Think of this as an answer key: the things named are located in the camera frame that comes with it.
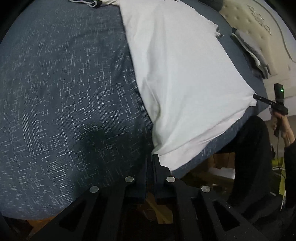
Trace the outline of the person's right hand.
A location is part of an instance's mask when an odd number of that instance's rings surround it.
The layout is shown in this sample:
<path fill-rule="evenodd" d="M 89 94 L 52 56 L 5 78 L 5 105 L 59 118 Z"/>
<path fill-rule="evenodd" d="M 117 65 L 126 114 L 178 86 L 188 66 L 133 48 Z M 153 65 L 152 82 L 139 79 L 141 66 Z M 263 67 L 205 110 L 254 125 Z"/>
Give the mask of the person's right hand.
<path fill-rule="evenodd" d="M 280 126 L 281 137 L 283 138 L 285 147 L 289 147 L 295 142 L 295 135 L 290 127 L 288 118 L 286 115 L 282 115 L 274 110 L 271 110 L 271 127 L 275 130 Z"/>

